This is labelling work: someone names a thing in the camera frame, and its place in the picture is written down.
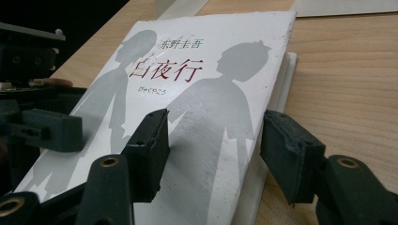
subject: gray silhouette figure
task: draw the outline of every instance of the gray silhouette figure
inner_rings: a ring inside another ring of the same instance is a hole
[[[128,65],[149,53],[156,44],[156,40],[157,35],[154,31],[145,30],[122,42],[123,47],[117,51],[115,57],[115,61],[120,63],[119,66],[97,78],[78,103],[78,105],[81,102],[84,104],[74,111],[73,115],[83,118],[84,149],[77,155],[75,153],[48,152],[46,166],[44,167],[42,163],[35,165],[33,179],[26,188],[39,185],[47,176],[51,175],[45,187],[47,194],[44,201],[48,200],[51,195],[67,189],[79,159],[85,156],[112,101],[114,103],[109,124],[111,152],[120,153],[123,150],[130,138],[129,135],[123,138],[125,129],[122,128],[126,120],[126,92],[129,82],[129,74],[126,73],[125,69]],[[60,158],[68,159],[65,159],[66,163],[62,165],[62,162],[59,162]]]
[[[169,121],[180,121],[169,137],[171,152],[159,198],[182,220],[164,220],[164,224],[207,223],[225,131],[229,139],[237,139],[242,183],[249,161],[246,139],[254,140],[254,136],[248,100],[233,80],[244,83],[258,73],[268,60],[268,50],[262,41],[227,49],[218,61],[221,77],[194,83],[167,106]]]

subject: wooden surface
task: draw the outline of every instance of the wooden surface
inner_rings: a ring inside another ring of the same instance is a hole
[[[293,1],[209,0],[199,15],[288,10]],[[87,87],[137,20],[154,5],[130,0],[54,77]],[[398,193],[398,13],[297,19],[298,54],[285,113],[327,146],[327,156],[365,162]],[[287,205],[268,176],[256,224],[317,224],[315,204]]]

